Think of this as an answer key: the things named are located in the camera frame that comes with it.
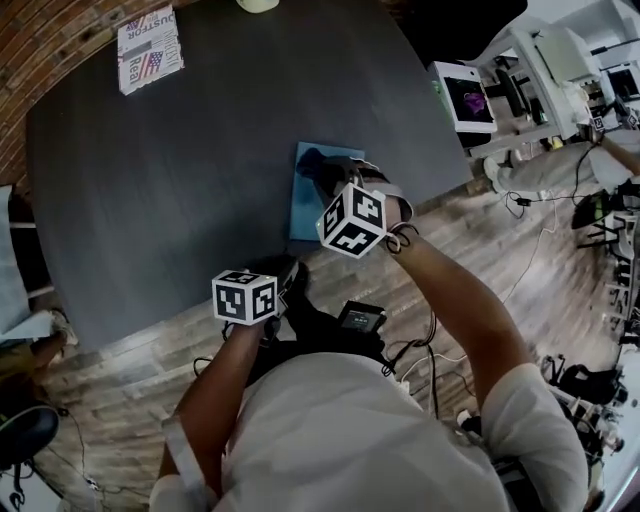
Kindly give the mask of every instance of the screen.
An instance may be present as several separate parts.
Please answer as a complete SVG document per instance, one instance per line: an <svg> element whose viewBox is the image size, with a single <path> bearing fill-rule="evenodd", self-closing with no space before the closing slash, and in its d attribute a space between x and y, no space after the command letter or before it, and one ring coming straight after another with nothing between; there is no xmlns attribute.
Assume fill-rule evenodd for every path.
<svg viewBox="0 0 640 512"><path fill-rule="evenodd" d="M482 92L480 82L448 76L444 78L444 82L449 90L449 96L451 96L451 102L456 111L458 121L493 122L487 98Z"/></svg>
<svg viewBox="0 0 640 512"><path fill-rule="evenodd" d="M620 96L623 101L628 101L638 95L638 86L633 79L631 71L628 69L616 73L609 73L609 80L611 81L613 92Z"/></svg>
<svg viewBox="0 0 640 512"><path fill-rule="evenodd" d="M379 314L363 313L362 311L349 311L342 323L345 329L354 329L360 332L371 332L380 319Z"/></svg>

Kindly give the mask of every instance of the white shirt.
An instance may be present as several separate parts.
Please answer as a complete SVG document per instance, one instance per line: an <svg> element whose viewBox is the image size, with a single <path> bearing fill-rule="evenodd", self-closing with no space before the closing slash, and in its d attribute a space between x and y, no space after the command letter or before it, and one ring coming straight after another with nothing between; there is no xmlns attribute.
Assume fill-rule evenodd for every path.
<svg viewBox="0 0 640 512"><path fill-rule="evenodd" d="M584 452L535 365L494 386L482 429L492 457L519 457L546 510L582 510ZM299 356L269 372L247 390L229 446L216 512L509 510L489 456L360 356ZM169 510L192 510L178 476L151 494L152 512Z"/></svg>

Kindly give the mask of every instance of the office chair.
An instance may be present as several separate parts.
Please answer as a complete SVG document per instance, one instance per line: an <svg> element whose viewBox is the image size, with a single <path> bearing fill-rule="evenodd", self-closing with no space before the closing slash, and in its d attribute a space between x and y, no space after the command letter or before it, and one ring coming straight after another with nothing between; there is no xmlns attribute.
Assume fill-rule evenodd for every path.
<svg viewBox="0 0 640 512"><path fill-rule="evenodd" d="M67 412L35 399L29 392L3 393L0 399L0 471L13 466L11 504L20 510L25 495L20 485L22 463L30 461L58 433L60 416Z"/></svg>

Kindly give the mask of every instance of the black chair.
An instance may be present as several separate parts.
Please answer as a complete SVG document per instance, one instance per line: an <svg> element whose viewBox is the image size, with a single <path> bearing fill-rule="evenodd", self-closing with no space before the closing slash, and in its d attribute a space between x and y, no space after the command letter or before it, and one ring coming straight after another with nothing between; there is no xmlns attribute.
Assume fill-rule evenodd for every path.
<svg viewBox="0 0 640 512"><path fill-rule="evenodd" d="M558 381L558 388L595 405L608 405L614 401L625 403L628 392L620 382L620 377L622 371L616 368L592 372L586 366L577 364L565 370Z"/></svg>
<svg viewBox="0 0 640 512"><path fill-rule="evenodd" d="M60 415L49 404L29 393L3 393L0 400L0 471L13 466L14 492L9 497L15 510L25 503L20 486L21 465L45 448L58 433Z"/></svg>

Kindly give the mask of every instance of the sleeve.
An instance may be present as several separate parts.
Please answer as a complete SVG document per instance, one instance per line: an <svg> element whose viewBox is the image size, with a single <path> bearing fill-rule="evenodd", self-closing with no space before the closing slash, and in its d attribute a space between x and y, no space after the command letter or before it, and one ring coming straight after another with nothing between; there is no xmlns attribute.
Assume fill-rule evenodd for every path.
<svg viewBox="0 0 640 512"><path fill-rule="evenodd" d="M216 503L215 492L207 487L209 503ZM201 512L194 511L187 489L179 475L160 478L151 491L149 512Z"/></svg>
<svg viewBox="0 0 640 512"><path fill-rule="evenodd" d="M518 457L545 510L583 509L584 450L536 365L520 365L504 375L489 392L481 417L491 456Z"/></svg>

